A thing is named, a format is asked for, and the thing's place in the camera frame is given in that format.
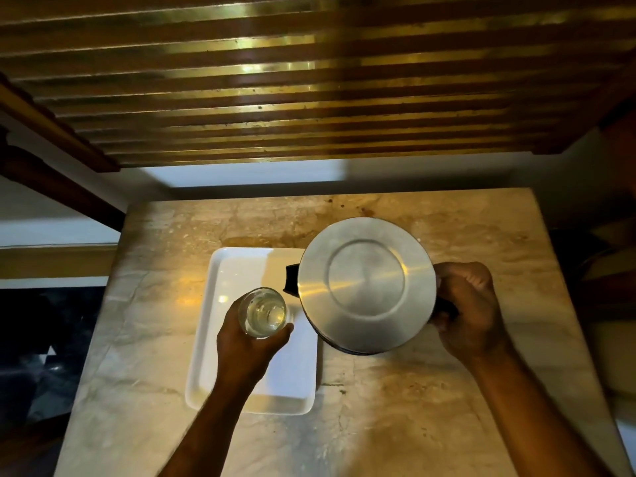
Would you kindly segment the person's right hand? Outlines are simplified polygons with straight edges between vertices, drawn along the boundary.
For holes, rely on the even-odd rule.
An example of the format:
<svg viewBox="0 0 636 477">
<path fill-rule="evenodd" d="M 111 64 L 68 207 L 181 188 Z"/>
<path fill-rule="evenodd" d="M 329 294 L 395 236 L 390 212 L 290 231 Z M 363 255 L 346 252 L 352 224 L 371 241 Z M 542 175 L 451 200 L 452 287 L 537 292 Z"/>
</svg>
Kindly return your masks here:
<svg viewBox="0 0 636 477">
<path fill-rule="evenodd" d="M 482 263 L 434 265 L 438 295 L 453 304 L 456 316 L 437 311 L 432 323 L 444 347 L 469 371 L 496 360 L 511 347 L 494 281 Z"/>
</svg>

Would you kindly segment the person's left hand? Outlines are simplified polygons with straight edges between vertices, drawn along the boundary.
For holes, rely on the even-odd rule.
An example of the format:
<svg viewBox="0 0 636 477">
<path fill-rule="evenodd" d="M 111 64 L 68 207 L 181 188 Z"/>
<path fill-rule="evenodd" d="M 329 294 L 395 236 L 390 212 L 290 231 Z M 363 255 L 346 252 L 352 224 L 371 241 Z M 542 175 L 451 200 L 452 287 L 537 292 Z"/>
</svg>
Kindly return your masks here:
<svg viewBox="0 0 636 477">
<path fill-rule="evenodd" d="M 243 331 L 238 321 L 241 297 L 230 306 L 218 332 L 218 371 L 214 386 L 250 393 L 280 349 L 265 349 L 265 338 L 253 338 Z"/>
</svg>

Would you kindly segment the clear drinking glass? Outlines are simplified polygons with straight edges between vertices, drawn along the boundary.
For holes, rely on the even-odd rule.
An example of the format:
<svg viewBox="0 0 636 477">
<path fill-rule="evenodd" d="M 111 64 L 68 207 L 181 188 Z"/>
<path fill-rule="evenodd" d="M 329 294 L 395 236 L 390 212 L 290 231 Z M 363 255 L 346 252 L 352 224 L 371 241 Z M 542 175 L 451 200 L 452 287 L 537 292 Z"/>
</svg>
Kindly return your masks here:
<svg viewBox="0 0 636 477">
<path fill-rule="evenodd" d="M 256 288 L 241 297 L 238 321 L 248 336 L 268 338 L 287 324 L 287 305 L 275 289 Z"/>
</svg>

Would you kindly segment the stainless steel kettle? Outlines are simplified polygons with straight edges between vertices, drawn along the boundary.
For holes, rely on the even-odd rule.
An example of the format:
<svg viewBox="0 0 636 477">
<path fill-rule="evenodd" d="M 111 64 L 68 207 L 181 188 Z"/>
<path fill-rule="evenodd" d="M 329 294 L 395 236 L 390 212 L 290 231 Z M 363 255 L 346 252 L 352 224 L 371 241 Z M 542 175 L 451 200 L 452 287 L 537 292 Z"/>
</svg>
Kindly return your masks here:
<svg viewBox="0 0 636 477">
<path fill-rule="evenodd" d="M 432 261 L 415 237 L 383 219 L 329 225 L 286 267 L 283 291 L 299 299 L 315 332 L 352 355 L 393 350 L 438 312 L 458 316 L 438 296 Z"/>
</svg>

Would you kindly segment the person's right forearm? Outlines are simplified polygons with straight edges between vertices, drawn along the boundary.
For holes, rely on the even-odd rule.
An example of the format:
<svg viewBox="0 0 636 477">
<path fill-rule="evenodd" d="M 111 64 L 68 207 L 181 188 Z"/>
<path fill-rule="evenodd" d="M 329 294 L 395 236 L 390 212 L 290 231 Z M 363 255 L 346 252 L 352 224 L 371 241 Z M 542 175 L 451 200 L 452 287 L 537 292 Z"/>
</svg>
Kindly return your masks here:
<svg viewBox="0 0 636 477">
<path fill-rule="evenodd" d="M 519 477 L 614 477 L 509 340 L 467 356 Z"/>
</svg>

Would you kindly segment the person's left forearm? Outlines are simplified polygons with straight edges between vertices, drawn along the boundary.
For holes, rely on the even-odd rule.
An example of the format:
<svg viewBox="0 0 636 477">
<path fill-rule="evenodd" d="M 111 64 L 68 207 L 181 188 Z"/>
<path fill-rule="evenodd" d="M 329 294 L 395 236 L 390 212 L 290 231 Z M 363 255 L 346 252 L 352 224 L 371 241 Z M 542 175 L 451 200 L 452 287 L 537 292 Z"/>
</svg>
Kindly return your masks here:
<svg viewBox="0 0 636 477">
<path fill-rule="evenodd" d="M 219 375 L 157 477 L 221 477 L 241 411 L 264 373 Z"/>
</svg>

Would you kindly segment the white rectangular tray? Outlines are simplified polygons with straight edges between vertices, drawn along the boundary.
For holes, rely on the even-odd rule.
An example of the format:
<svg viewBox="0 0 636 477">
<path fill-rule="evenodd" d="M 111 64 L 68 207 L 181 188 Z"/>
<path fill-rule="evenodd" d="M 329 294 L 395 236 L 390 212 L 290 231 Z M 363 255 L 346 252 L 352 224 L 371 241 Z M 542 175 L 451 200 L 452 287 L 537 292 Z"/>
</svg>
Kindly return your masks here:
<svg viewBox="0 0 636 477">
<path fill-rule="evenodd" d="M 260 287 L 283 293 L 286 267 L 299 263 L 303 253 L 302 248 L 222 247 L 211 255 L 187 372 L 185 400 L 190 408 L 199 410 L 215 384 L 217 336 L 231 304 Z M 294 331 L 250 393 L 244 413 L 304 415 L 314 405 L 319 338 L 299 300 L 287 294 L 283 297 Z"/>
</svg>

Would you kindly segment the wooden slatted panel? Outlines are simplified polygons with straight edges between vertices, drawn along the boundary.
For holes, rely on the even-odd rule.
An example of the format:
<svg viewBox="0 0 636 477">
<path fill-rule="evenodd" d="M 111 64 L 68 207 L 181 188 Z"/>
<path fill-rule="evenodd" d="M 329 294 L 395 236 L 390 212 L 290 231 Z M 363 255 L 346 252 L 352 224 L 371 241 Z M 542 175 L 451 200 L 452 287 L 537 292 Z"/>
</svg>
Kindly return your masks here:
<svg viewBox="0 0 636 477">
<path fill-rule="evenodd" d="M 636 0 L 0 0 L 0 106 L 96 172 L 555 153 L 636 92 Z"/>
</svg>

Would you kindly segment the dark wooden beam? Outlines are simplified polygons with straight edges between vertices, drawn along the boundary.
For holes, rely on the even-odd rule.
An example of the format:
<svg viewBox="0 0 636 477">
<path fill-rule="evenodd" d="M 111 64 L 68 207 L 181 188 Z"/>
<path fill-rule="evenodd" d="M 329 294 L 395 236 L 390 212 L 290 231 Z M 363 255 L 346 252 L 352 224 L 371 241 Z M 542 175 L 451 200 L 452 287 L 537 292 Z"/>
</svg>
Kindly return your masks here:
<svg viewBox="0 0 636 477">
<path fill-rule="evenodd" d="M 38 192 L 112 230 L 123 230 L 123 211 L 47 165 L 34 154 L 9 144 L 7 136 L 8 130 L 0 125 L 0 176 Z"/>
</svg>

